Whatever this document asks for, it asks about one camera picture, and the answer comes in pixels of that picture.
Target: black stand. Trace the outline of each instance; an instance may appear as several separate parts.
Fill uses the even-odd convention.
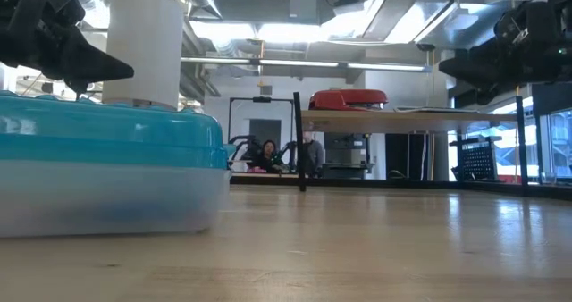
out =
[[[517,128],[518,128],[518,156],[520,157],[520,178],[522,180],[522,193],[528,192],[528,161],[526,160],[525,138],[525,108],[522,105],[522,97],[517,96]]]
[[[306,191],[306,152],[304,151],[304,136],[302,131],[302,107],[300,105],[300,93],[294,92],[294,117],[296,118],[296,146],[298,148],[298,187],[300,191]]]
[[[538,158],[538,184],[543,184],[544,161],[543,161],[543,135],[540,129],[540,115],[534,114],[534,123],[536,124],[536,155]]]
[[[465,158],[463,158],[463,131],[461,129],[457,130],[457,163],[457,182],[462,184],[465,182]]]

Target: door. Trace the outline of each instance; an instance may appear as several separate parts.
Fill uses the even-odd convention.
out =
[[[249,133],[256,136],[260,144],[272,140],[280,150],[282,122],[280,120],[250,119]]]

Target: red cover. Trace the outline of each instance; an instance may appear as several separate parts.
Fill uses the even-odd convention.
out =
[[[339,89],[318,91],[310,97],[310,110],[368,111],[363,104],[386,104],[387,96],[374,89]]]

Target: wooden table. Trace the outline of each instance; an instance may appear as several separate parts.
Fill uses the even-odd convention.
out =
[[[487,113],[431,113],[392,111],[302,111],[299,92],[294,92],[294,113],[296,119],[296,136],[300,162],[304,163],[305,154],[302,145],[303,131],[347,132],[347,133],[443,133],[455,131],[457,134],[457,154],[459,176],[464,176],[463,167],[463,137],[467,127],[475,123],[487,123],[488,128],[500,125],[501,122],[515,122],[518,132],[518,154],[522,176],[522,192],[526,193],[528,172],[525,141],[525,112],[521,96],[515,97],[517,114],[487,114]],[[299,189],[306,191],[304,164],[299,167]]]
[[[291,173],[256,173],[256,172],[233,172],[232,177],[255,177],[255,178],[297,178],[297,174]]]
[[[232,187],[210,231],[0,239],[2,302],[568,302],[572,205]]]
[[[513,114],[396,113],[393,111],[302,111],[304,131],[348,133],[428,133],[467,131],[471,124],[516,122]]]

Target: ceiling light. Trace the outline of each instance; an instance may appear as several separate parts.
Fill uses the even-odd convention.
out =
[[[350,69],[386,71],[425,71],[420,65],[348,63]]]
[[[337,67],[338,63],[336,63],[336,62],[292,61],[292,60],[260,60],[260,65]]]
[[[182,57],[181,62],[202,64],[250,64],[249,59],[224,58],[224,57]]]
[[[457,3],[454,3],[451,6],[447,7],[447,9],[443,11],[443,13],[439,15],[439,17],[437,17],[431,24],[429,24],[429,26],[427,26],[425,29],[421,31],[421,33],[419,33],[419,35],[417,35],[414,41],[416,43],[419,43],[423,38],[429,35],[429,33],[431,33],[434,29],[436,29],[437,26],[439,26],[443,21],[445,21],[447,17],[451,15],[451,13],[455,12],[455,10],[457,10]]]
[[[317,25],[265,24],[258,31],[257,38],[271,43],[318,42],[327,40]]]
[[[253,38],[254,30],[247,23],[191,21],[190,26],[200,38],[228,41]]]

